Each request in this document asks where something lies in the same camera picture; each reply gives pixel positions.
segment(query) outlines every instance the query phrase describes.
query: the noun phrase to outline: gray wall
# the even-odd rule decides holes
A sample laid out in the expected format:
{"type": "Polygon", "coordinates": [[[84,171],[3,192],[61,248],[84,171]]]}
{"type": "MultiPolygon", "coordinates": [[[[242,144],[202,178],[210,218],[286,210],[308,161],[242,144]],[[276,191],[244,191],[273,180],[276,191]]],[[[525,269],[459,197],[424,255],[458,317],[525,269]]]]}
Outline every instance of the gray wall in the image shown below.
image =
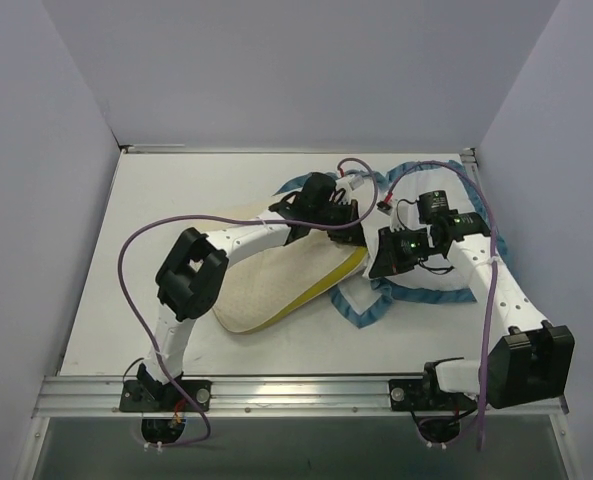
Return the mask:
{"type": "Polygon", "coordinates": [[[571,423],[593,479],[593,0],[563,0],[480,148],[528,294],[576,336],[571,423]]]}
{"type": "Polygon", "coordinates": [[[558,0],[44,0],[121,143],[479,145],[558,0]]]}
{"type": "Polygon", "coordinates": [[[118,149],[39,0],[0,0],[0,478],[73,318],[118,149]]]}

